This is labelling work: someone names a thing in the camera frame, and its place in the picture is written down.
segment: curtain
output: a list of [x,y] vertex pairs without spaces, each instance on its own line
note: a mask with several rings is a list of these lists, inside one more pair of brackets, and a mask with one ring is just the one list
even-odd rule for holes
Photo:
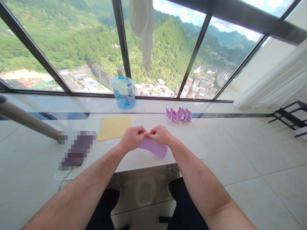
[[307,39],[255,85],[244,91],[234,106],[242,109],[279,109],[286,100],[307,84]]

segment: white cloth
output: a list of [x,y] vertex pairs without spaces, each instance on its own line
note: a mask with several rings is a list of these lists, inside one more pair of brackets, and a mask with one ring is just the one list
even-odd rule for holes
[[307,84],[307,39],[234,102],[238,108],[279,109]]
[[129,10],[131,30],[135,36],[141,38],[143,66],[148,72],[153,50],[153,0],[130,0]]

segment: mountain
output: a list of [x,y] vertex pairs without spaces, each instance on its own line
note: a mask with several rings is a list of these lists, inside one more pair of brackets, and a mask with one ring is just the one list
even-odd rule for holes
[[[110,0],[5,0],[5,4],[58,71],[96,63],[100,71],[114,76],[116,68],[123,65]],[[200,27],[155,10],[151,70],[146,72],[141,39],[130,28],[128,0],[122,0],[122,9],[133,80],[140,84],[162,78],[175,91],[181,85]],[[46,72],[2,21],[0,39],[0,71],[24,68]],[[193,68],[196,65],[233,68],[228,62],[238,65],[250,42],[238,32],[221,32],[210,26]]]
[[222,32],[214,25],[209,25],[206,33],[216,36],[219,43],[229,48],[240,48],[245,51],[250,51],[255,45],[254,41],[249,40],[238,31]]

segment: white table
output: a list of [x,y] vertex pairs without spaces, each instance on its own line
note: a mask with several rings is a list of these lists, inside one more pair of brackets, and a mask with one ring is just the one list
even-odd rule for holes
[[[96,131],[98,133],[101,118],[120,116],[123,114],[90,114],[88,117],[83,131]],[[165,125],[174,137],[179,139],[188,149],[191,150],[199,159],[203,159],[207,156],[205,147],[198,138],[198,135],[193,127],[191,121],[178,121],[169,123],[166,114],[130,114],[131,115],[131,125],[139,126],[142,125],[149,132],[150,129],[157,125]],[[119,143],[121,138],[114,138],[106,141],[96,141],[93,145],[93,149],[87,158],[84,159],[81,166],[76,167],[69,174],[67,179],[73,179],[81,172],[83,172],[87,167],[93,164],[101,156],[106,154],[110,149]],[[118,168],[115,172],[124,172],[135,169],[143,169],[149,167],[156,167],[161,165],[169,165],[176,163],[173,154],[168,149],[164,160],[158,158],[151,152],[145,149],[135,149],[122,159]],[[55,173],[54,178],[56,180],[62,180],[65,176],[65,171],[58,171]]]

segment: window frame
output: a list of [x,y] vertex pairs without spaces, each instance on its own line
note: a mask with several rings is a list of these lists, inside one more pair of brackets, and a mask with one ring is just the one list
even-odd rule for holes
[[[157,96],[138,96],[137,99],[153,99],[153,100],[177,100],[177,101],[198,101],[198,102],[227,102],[232,103],[233,101],[228,100],[218,100],[217,98],[223,93],[231,81],[237,76],[240,70],[247,64],[247,62],[252,58],[252,56],[261,47],[264,41],[269,37],[274,37],[276,39],[282,40],[284,42],[290,43],[292,45],[298,46],[302,41],[307,38],[307,31],[299,28],[286,21],[286,18],[290,13],[299,5],[301,0],[294,0],[291,5],[285,10],[280,18],[277,18],[269,13],[266,13],[258,8],[255,8],[245,2],[238,0],[215,0],[205,1],[196,0],[169,0],[176,4],[191,8],[193,10],[200,11],[206,14],[204,23],[202,25],[198,40],[194,47],[193,53],[191,55],[189,65],[183,76],[181,87],[179,89],[177,97],[157,97]],[[122,60],[126,72],[126,76],[131,78],[130,64],[128,47],[126,41],[126,33],[124,27],[124,19],[122,13],[122,1],[112,0],[115,21],[121,46]],[[235,8],[236,11],[230,11],[229,7]],[[238,12],[249,12],[248,18],[247,14],[242,17],[237,17]],[[181,98],[180,95],[189,77],[189,73],[192,69],[193,63],[196,59],[197,53],[209,26],[211,18],[215,16],[222,20],[243,26],[247,29],[259,32],[262,34],[260,39],[256,42],[255,46],[236,68],[236,70],[231,74],[226,83],[217,92],[212,100],[209,99],[198,99],[198,98]],[[252,18],[260,18],[261,20],[250,20]],[[9,8],[0,0],[0,18],[4,23],[14,32],[17,38],[25,45],[25,47],[32,53],[32,55],[39,61],[39,63],[46,69],[46,71],[54,78],[54,80],[61,86],[63,92],[60,91],[47,91],[47,90],[34,90],[34,89],[14,89],[11,88],[4,80],[0,79],[0,87],[5,93],[27,93],[27,94],[43,94],[43,95],[61,95],[61,96],[92,96],[92,97],[113,97],[113,94],[99,94],[99,93],[87,93],[87,92],[73,92],[66,84],[66,82],[61,78],[60,74],[53,67],[50,61],[45,57],[39,47],[35,44],[29,34],[21,26],[18,20],[15,18],[13,13]],[[297,37],[290,36],[290,32],[295,31],[299,34]]]

